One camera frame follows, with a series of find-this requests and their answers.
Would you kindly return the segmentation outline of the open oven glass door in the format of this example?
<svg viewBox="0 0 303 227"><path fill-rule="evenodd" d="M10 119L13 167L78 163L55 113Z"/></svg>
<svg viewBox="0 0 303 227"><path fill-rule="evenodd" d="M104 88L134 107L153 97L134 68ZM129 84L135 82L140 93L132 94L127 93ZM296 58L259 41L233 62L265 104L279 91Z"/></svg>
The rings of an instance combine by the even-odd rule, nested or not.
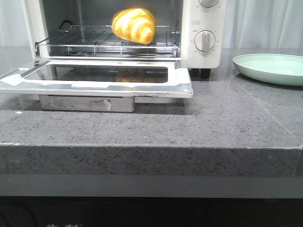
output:
<svg viewBox="0 0 303 227"><path fill-rule="evenodd" d="M176 61L46 59L0 77L2 93L191 98L188 69Z"/></svg>

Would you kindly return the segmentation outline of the upper grey oven knob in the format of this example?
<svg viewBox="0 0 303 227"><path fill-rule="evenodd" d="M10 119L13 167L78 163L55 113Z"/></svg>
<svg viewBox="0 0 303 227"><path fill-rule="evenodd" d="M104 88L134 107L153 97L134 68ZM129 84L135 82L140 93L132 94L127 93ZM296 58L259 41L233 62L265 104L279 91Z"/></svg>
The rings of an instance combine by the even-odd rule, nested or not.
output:
<svg viewBox="0 0 303 227"><path fill-rule="evenodd" d="M210 8L215 6L218 1L219 0L199 0L199 3L205 8Z"/></svg>

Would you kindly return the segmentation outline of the yellow striped croissant bread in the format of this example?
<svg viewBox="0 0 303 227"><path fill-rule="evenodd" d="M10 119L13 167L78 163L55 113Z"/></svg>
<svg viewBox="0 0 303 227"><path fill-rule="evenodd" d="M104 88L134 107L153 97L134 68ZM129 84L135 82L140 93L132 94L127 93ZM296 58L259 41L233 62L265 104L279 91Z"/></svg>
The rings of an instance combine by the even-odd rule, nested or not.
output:
<svg viewBox="0 0 303 227"><path fill-rule="evenodd" d="M124 9L113 16L112 31L121 39L139 44L150 44L156 32L156 20L154 15L145 8Z"/></svg>

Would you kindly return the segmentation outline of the grey oven knob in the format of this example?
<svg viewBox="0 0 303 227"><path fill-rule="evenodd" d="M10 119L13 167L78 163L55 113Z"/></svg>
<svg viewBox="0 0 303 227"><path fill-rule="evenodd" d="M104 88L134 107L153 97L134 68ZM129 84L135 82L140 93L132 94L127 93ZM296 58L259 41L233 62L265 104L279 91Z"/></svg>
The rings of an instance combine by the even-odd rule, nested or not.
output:
<svg viewBox="0 0 303 227"><path fill-rule="evenodd" d="M195 46L202 52L210 51L215 44L215 36L212 32L204 30L199 32L195 37Z"/></svg>
<svg viewBox="0 0 303 227"><path fill-rule="evenodd" d="M199 0L199 3L205 8L210 8L215 6L218 1L219 0Z"/></svg>

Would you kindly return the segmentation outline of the lower grey oven knob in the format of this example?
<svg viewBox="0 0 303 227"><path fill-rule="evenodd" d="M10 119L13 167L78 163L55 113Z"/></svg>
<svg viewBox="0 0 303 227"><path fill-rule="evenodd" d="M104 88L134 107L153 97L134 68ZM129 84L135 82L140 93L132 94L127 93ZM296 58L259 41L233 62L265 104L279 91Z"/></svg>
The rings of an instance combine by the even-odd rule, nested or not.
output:
<svg viewBox="0 0 303 227"><path fill-rule="evenodd" d="M195 37L195 46L202 52L210 51L215 44L215 36L212 32L204 30L199 32Z"/></svg>

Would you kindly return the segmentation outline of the white toaster oven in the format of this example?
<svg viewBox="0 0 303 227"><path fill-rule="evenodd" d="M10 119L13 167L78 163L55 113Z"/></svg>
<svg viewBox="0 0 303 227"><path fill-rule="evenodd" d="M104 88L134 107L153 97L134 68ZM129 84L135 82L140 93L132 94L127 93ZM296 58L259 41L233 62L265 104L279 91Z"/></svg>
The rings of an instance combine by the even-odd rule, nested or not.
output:
<svg viewBox="0 0 303 227"><path fill-rule="evenodd" d="M93 58L142 61L176 61L183 68L201 73L209 78L210 70L219 66L221 59L223 27L227 1L219 0L210 8L203 7L198 0L24 0L32 56L36 64L45 58ZM112 25L117 12L132 7L149 10L155 17L156 26L170 26L181 32L180 56L177 58L131 58L92 56L49 56L45 52L36 56L35 43L48 38L68 20L73 25ZM202 52L195 46L196 35L204 30L215 36L214 47Z"/></svg>

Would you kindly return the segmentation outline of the light green round plate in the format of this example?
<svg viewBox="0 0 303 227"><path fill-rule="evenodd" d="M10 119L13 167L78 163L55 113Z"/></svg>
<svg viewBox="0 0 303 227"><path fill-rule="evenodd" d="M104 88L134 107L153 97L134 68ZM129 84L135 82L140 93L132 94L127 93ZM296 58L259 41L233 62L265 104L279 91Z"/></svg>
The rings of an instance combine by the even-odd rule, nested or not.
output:
<svg viewBox="0 0 303 227"><path fill-rule="evenodd" d="M270 84L301 87L303 85L302 56L287 54L245 54L233 58L242 75Z"/></svg>

